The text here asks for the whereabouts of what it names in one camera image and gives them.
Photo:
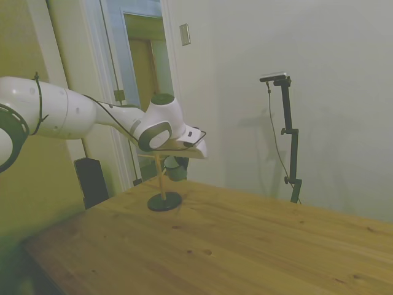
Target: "wooden stick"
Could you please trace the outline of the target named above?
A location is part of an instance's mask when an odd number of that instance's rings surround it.
[[[154,154],[154,157],[155,157],[155,166],[157,168],[157,174],[158,174],[158,182],[160,183],[161,198],[165,201],[166,195],[164,190],[164,177],[161,171],[161,160],[158,154]]]
[[[138,154],[138,157],[155,159],[155,157],[153,155],[141,155],[141,154]]]

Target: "black metal stand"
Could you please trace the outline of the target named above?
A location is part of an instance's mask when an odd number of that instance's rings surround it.
[[[157,194],[149,199],[147,207],[156,212],[169,211],[177,208],[182,203],[182,197],[177,192],[166,192],[165,200],[161,194]]]
[[[281,130],[281,134],[291,134],[292,141],[290,144],[290,167],[289,167],[289,178],[285,176],[285,183],[291,183],[294,185],[294,189],[292,191],[292,196],[290,201],[292,203],[297,203],[299,200],[300,188],[302,187],[302,180],[296,178],[297,171],[297,148],[298,148],[298,140],[299,140],[299,129],[292,128],[292,116],[290,114],[290,101],[289,101],[289,87],[291,84],[290,77],[286,77],[285,79],[275,80],[273,82],[274,86],[281,86],[282,93],[282,105],[284,107],[284,119],[285,119],[285,128]]]

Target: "black speaker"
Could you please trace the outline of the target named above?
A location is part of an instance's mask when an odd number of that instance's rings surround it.
[[[98,160],[83,158],[75,160],[74,165],[84,193],[86,209],[109,199],[103,170]]]

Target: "wooden table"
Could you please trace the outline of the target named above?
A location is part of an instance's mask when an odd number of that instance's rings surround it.
[[[68,295],[393,294],[393,225],[185,181],[132,188],[32,238]]]

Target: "black cable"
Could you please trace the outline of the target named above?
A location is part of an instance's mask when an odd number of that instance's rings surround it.
[[[267,87],[268,87],[268,94],[269,94],[269,115],[270,115],[271,127],[272,127],[272,129],[273,129],[274,144],[276,145],[276,151],[277,151],[278,158],[280,159],[280,162],[281,162],[281,165],[282,165],[282,167],[283,167],[283,169],[284,169],[284,171],[285,171],[285,174],[286,174],[287,178],[289,179],[289,175],[288,175],[287,168],[285,167],[284,162],[282,161],[281,154],[280,154],[280,151],[279,151],[279,149],[278,149],[277,136],[276,136],[276,129],[275,129],[275,127],[274,127],[273,117],[272,117],[272,115],[271,115],[271,89],[270,89],[269,82],[266,82],[266,85],[267,85]]]
[[[102,109],[113,119],[113,121],[115,121],[116,122],[116,124],[117,125],[119,125],[123,130],[124,130],[124,132],[125,133],[127,133],[127,135],[129,135],[133,140],[135,140],[138,144],[139,144],[139,141],[136,139],[136,137],[134,136],[134,135],[132,135],[131,134],[131,132],[129,132],[112,114],[111,114],[111,112],[109,112],[98,100],[95,100],[94,98],[92,98],[92,97],[90,97],[90,96],[88,96],[88,95],[86,95],[86,94],[83,94],[83,96],[85,96],[85,97],[87,97],[87,98],[89,98],[89,99],[91,99],[92,101],[94,101],[96,104],[98,104],[100,107],[102,107]],[[192,147],[194,147],[196,144],[198,144],[205,136],[206,136],[206,132],[205,131],[202,131],[201,130],[201,132],[202,133],[204,133],[203,134],[203,136],[201,136],[201,138],[200,139],[198,139],[198,141],[196,141],[195,143],[193,143],[193,144],[191,144],[191,146],[188,146],[188,147],[185,147],[185,148],[183,148],[183,149],[154,149],[154,150],[152,150],[152,151],[154,151],[154,152],[178,152],[178,151],[186,151],[186,150],[188,150],[188,149],[190,149],[190,148],[192,148]]]
[[[48,118],[48,116],[49,116],[49,115],[46,115],[44,118],[42,117],[42,92],[41,92],[41,87],[40,87],[40,85],[39,85],[38,79],[39,79],[38,72],[36,72],[36,74],[35,74],[33,80],[36,81],[37,86],[38,86],[38,94],[39,94],[39,119],[38,119],[37,127],[36,127],[36,129],[35,129],[35,131],[34,131],[34,133],[33,133],[32,135],[35,135],[35,134],[38,132],[41,123],[43,123],[43,121],[44,121],[46,118]]]

